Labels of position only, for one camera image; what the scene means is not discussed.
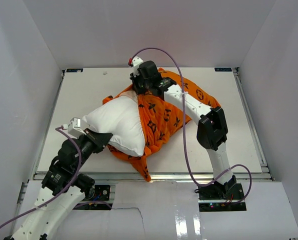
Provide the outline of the orange patterned pillowcase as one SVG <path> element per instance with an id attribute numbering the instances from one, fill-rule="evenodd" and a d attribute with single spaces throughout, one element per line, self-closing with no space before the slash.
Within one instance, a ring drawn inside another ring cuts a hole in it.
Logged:
<path id="1" fill-rule="evenodd" d="M 158 71 L 162 77 L 171 78 L 178 85 L 182 85 L 181 77 L 177 73 L 161 67 Z M 221 107 L 216 98 L 206 93 L 189 79 L 183 79 L 185 91 L 192 97 L 212 108 Z M 135 157 L 122 153 L 113 146 L 109 146 L 108 148 L 116 158 L 129 162 L 145 181 L 149 182 L 151 176 L 147 166 L 147 157 L 157 153 L 163 144 L 166 144 L 170 140 L 170 137 L 183 127 L 183 112 L 174 105 L 153 96 L 149 92 L 137 96 L 137 101 L 145 138 L 144 155 Z"/>

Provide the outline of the white pillow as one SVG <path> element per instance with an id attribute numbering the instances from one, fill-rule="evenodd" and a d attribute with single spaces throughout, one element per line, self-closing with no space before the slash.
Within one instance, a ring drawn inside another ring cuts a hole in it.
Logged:
<path id="1" fill-rule="evenodd" d="M 111 133 L 109 144 L 132 157 L 144 155 L 145 136 L 138 108 L 138 95 L 127 90 L 89 114 L 82 121 L 96 133 Z"/>

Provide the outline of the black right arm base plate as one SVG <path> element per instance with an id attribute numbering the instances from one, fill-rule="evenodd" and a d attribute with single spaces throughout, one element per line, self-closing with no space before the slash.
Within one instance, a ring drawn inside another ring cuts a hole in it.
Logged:
<path id="1" fill-rule="evenodd" d="M 211 184 L 207 187 L 198 187 L 194 190 L 198 194 L 199 200 L 220 200 L 228 202 L 229 200 L 241 200 L 245 195 L 240 183 L 236 183 L 228 192 L 223 193 L 219 186 Z"/>

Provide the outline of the aluminium table frame rail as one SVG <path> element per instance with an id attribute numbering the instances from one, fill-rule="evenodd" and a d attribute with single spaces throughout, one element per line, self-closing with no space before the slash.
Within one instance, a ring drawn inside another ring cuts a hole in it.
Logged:
<path id="1" fill-rule="evenodd" d="M 135 66 L 130 79 L 132 85 L 121 95 L 107 98 L 84 116 L 88 128 L 81 129 L 80 119 L 74 118 L 57 129 L 66 141 L 51 162 L 34 208 L 24 213 L 25 221 L 12 240 L 49 240 L 75 207 L 90 204 L 95 182 L 80 168 L 104 148 L 150 181 L 147 157 L 190 121 L 197 125 L 197 141 L 206 149 L 213 171 L 213 180 L 198 187 L 215 189 L 223 197 L 236 187 L 226 149 L 228 126 L 217 100 L 181 72 L 156 68 L 152 61 Z"/>

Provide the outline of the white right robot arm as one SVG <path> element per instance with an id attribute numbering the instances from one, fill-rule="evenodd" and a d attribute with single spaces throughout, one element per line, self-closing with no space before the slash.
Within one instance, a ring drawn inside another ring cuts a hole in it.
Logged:
<path id="1" fill-rule="evenodd" d="M 206 188 L 222 200 L 231 196 L 237 181 L 226 152 L 228 127 L 224 110 L 219 106 L 202 103 L 205 98 L 202 91 L 198 91 L 197 98 L 194 98 L 182 75 L 179 83 L 173 78 L 163 77 L 151 60 L 143 61 L 136 56 L 128 64 L 133 69 L 130 79 L 137 95 L 151 93 L 177 107 L 185 117 L 196 123 L 197 141 L 207 150 L 213 169 L 213 180 L 198 184 L 198 188 Z"/>

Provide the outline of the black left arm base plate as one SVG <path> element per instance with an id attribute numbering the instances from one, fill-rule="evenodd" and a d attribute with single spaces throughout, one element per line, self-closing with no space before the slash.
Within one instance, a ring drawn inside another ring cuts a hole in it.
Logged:
<path id="1" fill-rule="evenodd" d="M 84 199 L 85 201 L 108 201 L 110 199 L 110 185 L 95 185 Z"/>

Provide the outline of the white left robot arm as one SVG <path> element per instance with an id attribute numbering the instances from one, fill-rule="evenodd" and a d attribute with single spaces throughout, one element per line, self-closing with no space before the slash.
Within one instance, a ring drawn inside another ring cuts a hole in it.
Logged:
<path id="1" fill-rule="evenodd" d="M 76 138 L 67 137 L 51 161 L 32 209 L 22 213 L 24 222 L 8 240 L 50 240 L 68 214 L 95 194 L 95 180 L 80 169 L 87 159 L 104 150 L 111 133 L 88 128 Z"/>

